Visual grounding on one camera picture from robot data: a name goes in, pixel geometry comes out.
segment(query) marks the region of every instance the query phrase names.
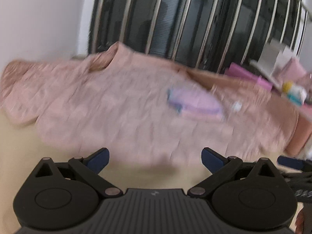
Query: table surface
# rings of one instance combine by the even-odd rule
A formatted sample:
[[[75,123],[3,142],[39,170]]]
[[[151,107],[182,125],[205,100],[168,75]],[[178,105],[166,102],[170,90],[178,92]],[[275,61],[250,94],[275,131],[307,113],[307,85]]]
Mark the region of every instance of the table surface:
[[[12,125],[0,111],[0,233],[11,234],[19,223],[12,208],[15,194],[42,157],[55,162],[67,162],[73,156],[44,145],[38,138],[34,124],[25,127]],[[269,157],[276,161],[278,154]],[[126,188],[183,188],[204,180],[210,172],[204,166],[189,168],[140,168],[109,164],[100,175],[117,187]]]

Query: pink bag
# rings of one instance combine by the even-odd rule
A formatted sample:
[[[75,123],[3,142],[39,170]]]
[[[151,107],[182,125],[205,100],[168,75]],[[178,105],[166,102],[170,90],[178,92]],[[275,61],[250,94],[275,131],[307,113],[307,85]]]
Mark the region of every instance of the pink bag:
[[[292,57],[279,72],[274,74],[274,77],[281,82],[296,82],[299,78],[304,77],[306,74],[307,71],[304,67],[302,67],[299,60]]]
[[[262,78],[261,76],[256,76],[253,73],[247,71],[246,69],[242,68],[241,66],[237,65],[236,63],[232,62],[230,67],[227,68],[224,72],[225,75],[231,77],[238,77],[242,79],[246,79],[249,81],[256,82],[256,84],[260,85],[264,89],[268,91],[272,90],[273,84]]]

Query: human hand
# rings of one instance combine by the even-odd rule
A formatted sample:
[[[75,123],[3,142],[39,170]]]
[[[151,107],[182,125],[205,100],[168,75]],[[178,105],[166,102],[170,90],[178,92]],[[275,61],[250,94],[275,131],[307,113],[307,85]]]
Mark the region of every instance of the human hand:
[[[303,215],[303,209],[300,210],[300,212],[297,215],[297,219],[295,222],[296,225],[296,232],[295,234],[302,234],[303,233],[303,224],[304,224],[304,215]]]

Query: triangular cutout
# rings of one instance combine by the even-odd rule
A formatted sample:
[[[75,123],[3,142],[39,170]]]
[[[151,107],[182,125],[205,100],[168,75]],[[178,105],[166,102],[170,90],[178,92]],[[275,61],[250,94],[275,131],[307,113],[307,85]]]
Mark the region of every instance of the triangular cutout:
[[[45,176],[52,176],[53,173],[47,163],[44,163],[38,173],[36,174],[36,177],[45,177]]]
[[[266,177],[275,177],[274,173],[272,172],[272,170],[270,169],[268,164],[263,164],[260,172],[259,172],[260,176],[266,176]]]

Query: ribbed black surface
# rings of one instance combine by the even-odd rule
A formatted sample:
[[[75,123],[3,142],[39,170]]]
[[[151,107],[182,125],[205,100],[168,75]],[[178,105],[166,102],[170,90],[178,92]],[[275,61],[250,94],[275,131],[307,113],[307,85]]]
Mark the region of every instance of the ribbed black surface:
[[[49,233],[23,227],[17,234]],[[106,199],[84,223],[51,233],[59,234],[238,234],[239,230],[217,218],[206,201],[192,199],[180,189],[128,189],[116,199]],[[266,234],[290,234],[289,229]]]

